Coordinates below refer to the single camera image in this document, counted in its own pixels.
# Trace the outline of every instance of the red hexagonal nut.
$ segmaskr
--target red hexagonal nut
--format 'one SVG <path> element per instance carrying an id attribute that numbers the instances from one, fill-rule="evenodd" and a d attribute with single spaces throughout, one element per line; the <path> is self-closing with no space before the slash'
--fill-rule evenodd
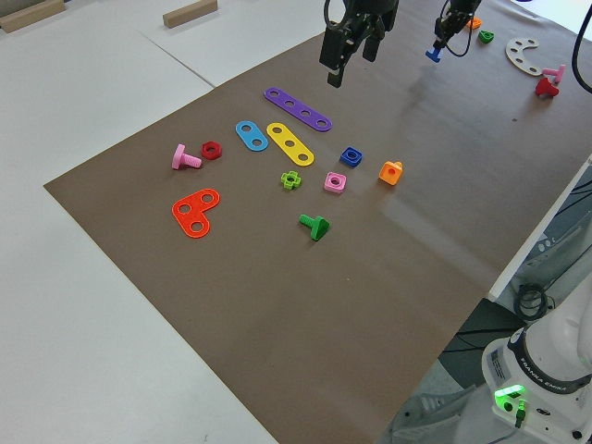
<path id="1" fill-rule="evenodd" d="M 206 142 L 202 145 L 202 157 L 207 160 L 217 159 L 222 155 L 222 147 L 218 142 Z"/>

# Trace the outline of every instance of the green indicator light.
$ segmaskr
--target green indicator light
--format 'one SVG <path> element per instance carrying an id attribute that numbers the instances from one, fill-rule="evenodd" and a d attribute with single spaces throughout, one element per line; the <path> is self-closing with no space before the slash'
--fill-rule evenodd
<path id="1" fill-rule="evenodd" d="M 508 395 L 513 395 L 514 393 L 516 394 L 520 394 L 524 392 L 524 386 L 521 385 L 515 385 L 515 386 L 511 386 L 511 387 L 507 387 L 507 388 L 500 388 L 499 390 L 496 390 L 495 397 L 496 398 L 503 398 L 504 396 L 508 396 Z"/>

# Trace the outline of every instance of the pink bolt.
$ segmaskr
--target pink bolt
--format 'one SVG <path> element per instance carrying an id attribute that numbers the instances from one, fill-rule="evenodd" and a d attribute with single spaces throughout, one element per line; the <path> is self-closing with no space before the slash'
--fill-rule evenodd
<path id="1" fill-rule="evenodd" d="M 559 69 L 550 69 L 550 68 L 543 69 L 543 74 L 545 76 L 554 76 L 555 80 L 553 82 L 555 82 L 557 84 L 559 84 L 561 82 L 564 72 L 565 72 L 565 65 L 559 65 Z"/>
<path id="2" fill-rule="evenodd" d="M 173 169 L 179 169 L 183 165 L 199 168 L 202 165 L 202 159 L 185 154 L 185 145 L 180 143 L 173 155 Z"/>

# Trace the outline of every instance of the brown paper sheet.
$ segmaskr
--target brown paper sheet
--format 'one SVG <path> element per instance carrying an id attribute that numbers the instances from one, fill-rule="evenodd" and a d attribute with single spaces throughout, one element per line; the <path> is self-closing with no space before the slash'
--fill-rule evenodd
<path id="1" fill-rule="evenodd" d="M 484 2 L 494 42 L 435 65 L 423 53 L 439 8 L 401 2 L 378 60 L 356 55 L 340 90 L 326 85 L 316 37 L 46 185 L 282 444 L 376 439 L 592 151 L 592 97 L 572 74 L 539 100 L 537 79 L 504 53 L 534 36 L 531 58 L 556 68 L 569 63 L 570 32 Z M 333 130 L 268 103 L 270 86 Z M 297 167 L 272 142 L 248 151 L 234 130 L 244 119 L 287 124 L 314 163 Z M 198 154 L 209 140 L 222 157 L 171 169 L 179 142 Z M 347 146 L 364 152 L 355 169 L 338 162 Z M 388 160 L 405 167 L 395 188 L 377 179 Z M 302 186 L 284 191 L 291 169 Z M 323 190 L 328 171 L 347 175 L 343 194 Z M 171 206 L 204 188 L 221 200 L 193 240 Z M 312 241 L 300 214 L 330 231 Z"/>

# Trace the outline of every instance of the wooden block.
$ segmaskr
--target wooden block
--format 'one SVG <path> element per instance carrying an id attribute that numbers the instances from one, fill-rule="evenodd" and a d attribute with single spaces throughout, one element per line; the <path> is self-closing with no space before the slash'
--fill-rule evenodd
<path id="1" fill-rule="evenodd" d="M 163 16 L 163 21 L 167 28 L 175 28 L 178 25 L 195 20 L 210 12 L 217 11 L 217 9 L 217 0 L 200 0 L 199 2 L 166 13 Z"/>
<path id="2" fill-rule="evenodd" d="M 64 0 L 45 0 L 0 18 L 0 28 L 12 32 L 66 10 Z"/>

